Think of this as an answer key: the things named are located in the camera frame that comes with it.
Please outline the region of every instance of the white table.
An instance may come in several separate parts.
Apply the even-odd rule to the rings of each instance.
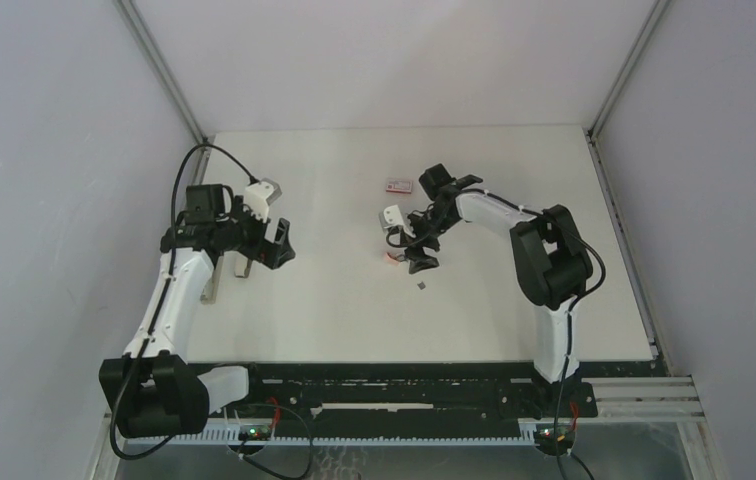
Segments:
[[[416,275],[383,260],[378,212],[429,203],[418,183],[413,195],[385,193],[386,179],[416,180],[441,162],[516,203],[567,206],[608,267],[605,286],[579,306],[578,357],[651,358],[578,126],[233,132],[216,144],[281,185],[270,231],[277,217],[290,220],[297,256],[276,271],[254,265],[248,279],[234,276],[234,254],[226,256],[216,303],[197,312],[189,361],[531,360],[534,314],[506,235],[459,224],[440,237],[441,266]],[[214,153],[204,181],[239,192],[246,177]]]

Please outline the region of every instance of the white wall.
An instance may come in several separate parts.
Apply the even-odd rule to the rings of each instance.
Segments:
[[[653,0],[138,0],[208,133],[582,124]]]
[[[73,479],[189,136],[109,0],[0,2],[0,479]]]
[[[732,478],[756,478],[756,2],[675,2],[602,155]]]

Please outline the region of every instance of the gray floor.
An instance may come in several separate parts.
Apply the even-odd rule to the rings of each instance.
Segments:
[[[690,479],[674,424],[584,425],[575,453],[606,480]],[[301,473],[305,448],[269,447],[256,460],[285,475]],[[314,480],[445,480],[453,478],[560,479],[555,460],[528,447],[326,447],[317,448]],[[586,480],[564,458],[570,480]],[[122,480],[267,479],[224,445],[165,447],[149,458],[122,462]]]

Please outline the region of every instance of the robotic arm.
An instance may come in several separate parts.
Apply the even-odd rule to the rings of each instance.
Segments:
[[[241,196],[223,185],[190,186],[186,194],[175,231],[160,241],[160,272],[145,317],[122,357],[104,360],[98,374],[125,438],[199,433],[210,413],[248,394],[244,367],[197,376],[184,362],[195,310],[224,252],[270,269],[295,258],[287,220],[278,221],[274,241],[265,239],[269,206],[281,195],[275,182],[253,183]]]
[[[570,307],[585,292],[587,279],[593,274],[572,215],[561,205],[533,212],[484,190],[469,188],[481,181],[473,175],[456,179],[442,164],[429,168],[419,182],[433,203],[424,212],[406,218],[398,206],[384,209],[381,223],[387,231],[387,243],[404,248],[410,273],[414,274],[440,265],[425,249],[439,252],[438,237],[461,220],[508,236],[519,286],[536,306],[534,367],[553,384],[561,380],[568,359],[564,378],[569,378],[578,368],[569,324],[576,312]],[[400,237],[397,244],[391,241],[395,234]]]

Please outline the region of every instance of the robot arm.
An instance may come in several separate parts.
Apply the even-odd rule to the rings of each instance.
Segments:
[[[425,249],[440,250],[438,237],[460,220],[483,225],[498,235],[508,236],[513,249],[516,275],[522,292],[535,305],[537,352],[534,366],[549,384],[559,382],[568,358],[566,378],[578,368],[572,352],[574,339],[569,320],[572,300],[582,294],[593,273],[590,258],[579,241],[572,215],[557,205],[541,214],[480,189],[469,187],[481,179],[468,175],[451,177],[442,165],[429,168],[419,179],[432,200],[423,213],[405,218],[398,206],[384,209],[381,222],[389,238],[398,233],[410,273],[436,268],[439,261]],[[564,235],[562,229],[570,232]],[[546,244],[553,248],[547,251]]]
[[[289,222],[265,239],[269,206],[280,188],[264,179],[231,197],[223,185],[187,187],[187,209],[160,242],[160,271],[145,317],[122,357],[101,365],[99,382],[125,438],[198,433],[210,413],[248,394],[244,367],[196,375],[184,362],[202,291],[226,251],[276,269],[295,258]]]

